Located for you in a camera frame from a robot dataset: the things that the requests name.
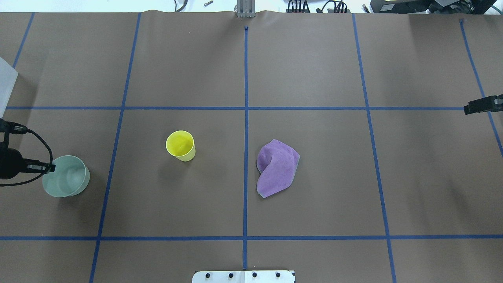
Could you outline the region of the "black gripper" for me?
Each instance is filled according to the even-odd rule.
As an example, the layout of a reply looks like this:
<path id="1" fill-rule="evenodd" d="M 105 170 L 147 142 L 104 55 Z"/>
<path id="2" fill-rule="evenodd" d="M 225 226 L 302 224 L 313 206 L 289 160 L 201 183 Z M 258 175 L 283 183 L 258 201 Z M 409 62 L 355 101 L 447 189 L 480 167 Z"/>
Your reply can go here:
<path id="1" fill-rule="evenodd" d="M 0 179 L 11 179 L 24 170 L 24 173 L 54 172 L 56 165 L 39 160 L 23 159 L 19 151 L 4 148 L 0 151 Z"/>

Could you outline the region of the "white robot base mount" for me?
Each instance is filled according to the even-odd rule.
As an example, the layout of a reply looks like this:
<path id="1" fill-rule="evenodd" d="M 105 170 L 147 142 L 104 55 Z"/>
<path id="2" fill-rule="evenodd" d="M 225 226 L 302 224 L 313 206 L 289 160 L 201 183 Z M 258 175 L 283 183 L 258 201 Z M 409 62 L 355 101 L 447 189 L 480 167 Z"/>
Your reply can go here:
<path id="1" fill-rule="evenodd" d="M 224 270 L 195 272 L 192 283 L 295 283 L 290 270 Z"/>

